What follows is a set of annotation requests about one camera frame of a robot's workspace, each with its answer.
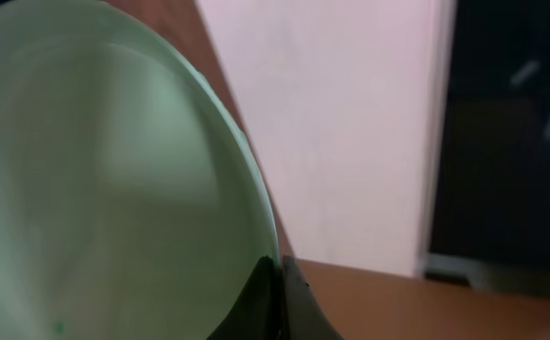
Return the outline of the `mint green plate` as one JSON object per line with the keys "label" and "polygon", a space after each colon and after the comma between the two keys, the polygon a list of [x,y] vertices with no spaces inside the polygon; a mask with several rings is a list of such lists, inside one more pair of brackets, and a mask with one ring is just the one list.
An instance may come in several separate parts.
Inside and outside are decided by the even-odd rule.
{"label": "mint green plate", "polygon": [[277,258],[247,139],[98,1],[0,6],[0,339],[205,339]]}

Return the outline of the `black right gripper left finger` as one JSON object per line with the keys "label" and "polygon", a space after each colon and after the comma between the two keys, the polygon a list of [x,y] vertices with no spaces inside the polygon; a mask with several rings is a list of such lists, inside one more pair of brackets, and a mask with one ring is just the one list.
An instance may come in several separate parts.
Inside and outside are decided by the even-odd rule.
{"label": "black right gripper left finger", "polygon": [[277,340],[281,335],[281,280],[275,263],[261,257],[240,295],[208,340]]}

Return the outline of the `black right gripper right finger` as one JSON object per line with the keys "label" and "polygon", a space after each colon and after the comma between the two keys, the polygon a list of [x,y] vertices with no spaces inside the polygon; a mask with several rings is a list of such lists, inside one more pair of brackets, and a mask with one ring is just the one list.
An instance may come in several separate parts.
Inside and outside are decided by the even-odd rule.
{"label": "black right gripper right finger", "polygon": [[289,340],[343,340],[329,322],[314,297],[296,260],[282,260],[286,314],[286,333]]}

